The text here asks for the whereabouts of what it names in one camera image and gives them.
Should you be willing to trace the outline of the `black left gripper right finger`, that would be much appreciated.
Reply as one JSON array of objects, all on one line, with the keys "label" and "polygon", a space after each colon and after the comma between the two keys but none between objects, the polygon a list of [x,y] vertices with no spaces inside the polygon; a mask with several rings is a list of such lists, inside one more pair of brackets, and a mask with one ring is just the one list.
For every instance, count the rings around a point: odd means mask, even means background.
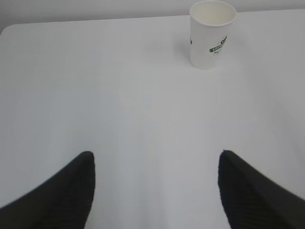
[{"label": "black left gripper right finger", "polygon": [[233,229],[303,229],[305,201],[225,150],[218,164],[220,199]]}]

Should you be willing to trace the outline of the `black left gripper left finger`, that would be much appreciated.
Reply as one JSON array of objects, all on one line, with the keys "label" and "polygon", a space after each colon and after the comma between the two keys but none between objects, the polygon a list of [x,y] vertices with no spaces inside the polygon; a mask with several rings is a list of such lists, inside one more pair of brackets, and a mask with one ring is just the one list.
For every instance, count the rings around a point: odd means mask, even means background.
[{"label": "black left gripper left finger", "polygon": [[31,192],[0,209],[2,229],[83,229],[95,192],[95,160],[82,152]]}]

